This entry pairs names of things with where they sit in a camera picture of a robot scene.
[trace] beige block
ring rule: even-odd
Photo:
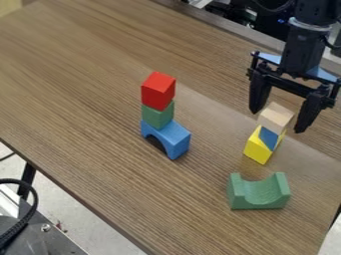
[[[282,134],[293,117],[294,112],[272,102],[260,113],[258,117],[258,124],[277,134]]]

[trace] green block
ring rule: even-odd
[[[227,196],[232,210],[279,209],[290,199],[290,188],[284,172],[260,181],[246,181],[239,173],[232,173]]]
[[[143,120],[156,129],[162,129],[174,116],[174,101],[171,101],[167,108],[160,112],[153,108],[142,105]]]

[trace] arch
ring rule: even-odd
[[[170,159],[177,159],[189,149],[190,132],[175,121],[170,121],[160,130],[141,121],[141,133],[144,138],[154,136],[163,145]]]
[[[227,187],[231,209],[278,209],[290,198],[290,188],[284,172],[276,172],[260,181],[243,180],[232,173]]]

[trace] blue block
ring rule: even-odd
[[[266,127],[261,127],[259,138],[266,144],[266,146],[271,150],[274,151],[277,146],[279,135]]]
[[[163,144],[170,159],[177,159],[189,149],[190,132],[176,121],[171,121],[161,130],[141,121],[141,133],[144,138],[155,136]]]

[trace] green arch block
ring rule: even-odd
[[[284,172],[260,181],[243,180],[239,173],[232,173],[227,196],[232,210],[279,209],[289,200],[290,188]]]

